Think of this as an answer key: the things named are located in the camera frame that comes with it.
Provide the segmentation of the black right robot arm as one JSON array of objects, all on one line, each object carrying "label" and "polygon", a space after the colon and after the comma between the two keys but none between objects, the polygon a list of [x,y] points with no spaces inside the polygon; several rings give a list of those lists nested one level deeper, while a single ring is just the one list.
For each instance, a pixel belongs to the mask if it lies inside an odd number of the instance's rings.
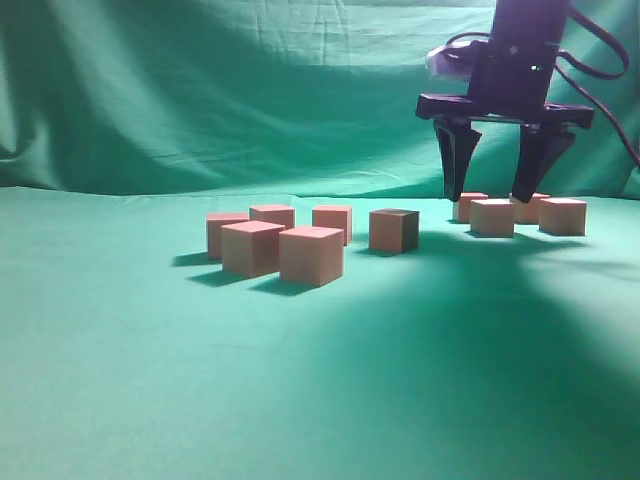
[{"label": "black right robot arm", "polygon": [[593,108],[546,100],[569,6],[567,1],[502,0],[487,39],[455,38],[428,53],[431,76],[468,85],[463,95],[421,94],[416,106],[417,117],[434,123],[449,200],[460,199],[481,138],[474,123],[519,127],[511,193],[521,202],[531,200],[551,167],[573,146],[573,128],[591,127]]}]

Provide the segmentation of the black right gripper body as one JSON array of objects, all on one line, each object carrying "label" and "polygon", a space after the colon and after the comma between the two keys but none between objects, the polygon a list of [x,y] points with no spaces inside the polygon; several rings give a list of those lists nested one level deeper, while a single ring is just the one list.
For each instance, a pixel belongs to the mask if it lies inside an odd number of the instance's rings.
[{"label": "black right gripper body", "polygon": [[548,103],[555,47],[485,40],[467,92],[463,95],[419,96],[416,116],[470,121],[576,126],[589,129],[594,109],[582,105]]}]

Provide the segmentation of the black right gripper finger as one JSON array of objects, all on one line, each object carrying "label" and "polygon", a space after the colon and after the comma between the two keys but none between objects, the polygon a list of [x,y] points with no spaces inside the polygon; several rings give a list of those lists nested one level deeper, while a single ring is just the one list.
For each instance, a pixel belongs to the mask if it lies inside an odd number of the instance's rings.
[{"label": "black right gripper finger", "polygon": [[471,121],[443,117],[434,120],[443,169],[443,193],[457,202],[464,189],[466,174],[473,152],[482,134],[472,128]]},{"label": "black right gripper finger", "polygon": [[572,145],[573,133],[561,125],[522,125],[512,195],[530,202],[550,168]]}]

